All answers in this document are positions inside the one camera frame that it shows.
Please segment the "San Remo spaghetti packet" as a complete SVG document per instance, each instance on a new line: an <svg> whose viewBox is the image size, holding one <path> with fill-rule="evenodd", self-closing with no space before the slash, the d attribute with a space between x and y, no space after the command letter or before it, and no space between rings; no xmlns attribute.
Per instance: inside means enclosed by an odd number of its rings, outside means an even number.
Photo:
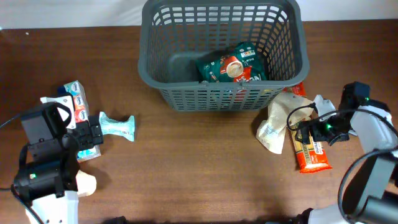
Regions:
<svg viewBox="0 0 398 224"><path fill-rule="evenodd" d="M315 173L332 169L321 142L314 142L310 134L311 143L304 145L297 141L297 131L290 131L290 135L300 167L300 173Z"/></svg>

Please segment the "beige paper pouch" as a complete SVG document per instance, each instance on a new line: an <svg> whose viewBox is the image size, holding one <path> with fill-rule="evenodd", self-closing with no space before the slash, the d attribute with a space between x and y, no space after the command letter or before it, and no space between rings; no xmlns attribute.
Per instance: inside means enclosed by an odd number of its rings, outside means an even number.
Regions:
<svg viewBox="0 0 398 224"><path fill-rule="evenodd" d="M79 170L76 175L78 197L87 197L92 195L97 187L96 177Z"/></svg>
<svg viewBox="0 0 398 224"><path fill-rule="evenodd" d="M268 106L268 118L257 129L256 139L270 152L282 154L287 117L296 108L313 103L289 92L279 93Z"/></svg>

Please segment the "Kleenex tissue multipack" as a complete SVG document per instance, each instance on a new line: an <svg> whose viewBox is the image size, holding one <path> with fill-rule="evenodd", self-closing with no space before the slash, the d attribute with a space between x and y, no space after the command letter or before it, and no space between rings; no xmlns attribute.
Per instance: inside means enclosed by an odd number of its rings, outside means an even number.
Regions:
<svg viewBox="0 0 398 224"><path fill-rule="evenodd" d="M64 93L70 93L72 95L76 124L88 121L89 106L86 101L83 85L78 80L58 87L57 92L59 95ZM80 151L77 154L77 160L78 162L84 162L99 157L100 155L100 147L95 146L91 149Z"/></svg>

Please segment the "green Nescafe coffee bag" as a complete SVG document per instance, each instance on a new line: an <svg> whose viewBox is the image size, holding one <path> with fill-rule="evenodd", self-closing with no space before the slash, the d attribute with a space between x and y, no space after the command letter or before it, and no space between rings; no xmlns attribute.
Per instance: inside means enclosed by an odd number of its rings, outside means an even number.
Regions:
<svg viewBox="0 0 398 224"><path fill-rule="evenodd" d="M241 42L227 54L205 56L195 62L203 81L209 83L268 80L254 44Z"/></svg>

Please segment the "grey plastic basket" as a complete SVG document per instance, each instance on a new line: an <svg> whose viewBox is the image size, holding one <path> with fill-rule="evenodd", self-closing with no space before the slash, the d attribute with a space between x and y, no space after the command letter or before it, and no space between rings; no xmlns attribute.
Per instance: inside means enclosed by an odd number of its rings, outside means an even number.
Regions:
<svg viewBox="0 0 398 224"><path fill-rule="evenodd" d="M205 81L196 61L212 61L250 42L266 80ZM265 108L310 69L294 0L150 0L142 9L138 72L177 111Z"/></svg>

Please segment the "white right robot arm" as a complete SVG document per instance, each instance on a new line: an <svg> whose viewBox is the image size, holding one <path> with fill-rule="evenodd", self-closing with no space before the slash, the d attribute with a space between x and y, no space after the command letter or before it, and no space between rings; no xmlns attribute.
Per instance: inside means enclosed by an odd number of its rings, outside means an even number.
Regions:
<svg viewBox="0 0 398 224"><path fill-rule="evenodd" d="M335 205L309 208L292 223L397 223L397 194L387 191L397 183L397 130L389 107L370 97L370 87L360 82L344 86L337 110L311 103L317 118L287 119L287 127L302 143L347 141L354 131L364 155L344 174Z"/></svg>

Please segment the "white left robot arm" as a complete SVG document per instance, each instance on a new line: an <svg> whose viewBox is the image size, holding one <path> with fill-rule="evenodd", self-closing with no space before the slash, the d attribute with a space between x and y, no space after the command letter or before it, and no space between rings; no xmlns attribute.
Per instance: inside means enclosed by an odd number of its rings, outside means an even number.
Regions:
<svg viewBox="0 0 398 224"><path fill-rule="evenodd" d="M85 121L67 126L70 109L57 102L44 103L21 114L29 142L19 156L19 170L11 186L34 223L78 223L77 154L103 143L99 123Z"/></svg>

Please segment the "mint green wipes packet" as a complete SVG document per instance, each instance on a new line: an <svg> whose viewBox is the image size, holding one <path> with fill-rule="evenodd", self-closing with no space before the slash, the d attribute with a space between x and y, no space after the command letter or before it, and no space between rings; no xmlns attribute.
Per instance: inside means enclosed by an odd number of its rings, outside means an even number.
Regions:
<svg viewBox="0 0 398 224"><path fill-rule="evenodd" d="M103 135L111 134L122 136L128 141L134 142L135 119L130 116L127 121L116 121L108 118L105 112L99 112L99 125Z"/></svg>

